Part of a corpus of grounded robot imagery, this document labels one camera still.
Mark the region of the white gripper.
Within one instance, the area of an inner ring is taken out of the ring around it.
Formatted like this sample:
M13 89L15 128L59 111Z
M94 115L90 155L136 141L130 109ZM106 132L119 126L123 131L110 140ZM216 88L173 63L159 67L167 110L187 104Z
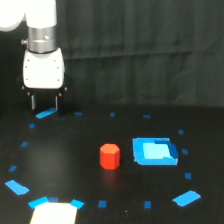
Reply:
M36 108L36 95L38 90L55 91L55 107L59 116L63 115L63 93L66 86L66 72L62 50L38 54L26 50L22 67L21 89L31 96L31 108Z

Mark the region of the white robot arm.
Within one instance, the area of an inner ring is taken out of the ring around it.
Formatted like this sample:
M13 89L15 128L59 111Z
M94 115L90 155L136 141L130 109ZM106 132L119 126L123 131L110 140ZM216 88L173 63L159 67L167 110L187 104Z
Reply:
M25 46L22 87L31 98L32 111L37 90L54 90L54 110L62 115L68 87L62 50L57 46L56 9L56 0L0 0L0 31L13 31L26 22L28 37L21 41Z

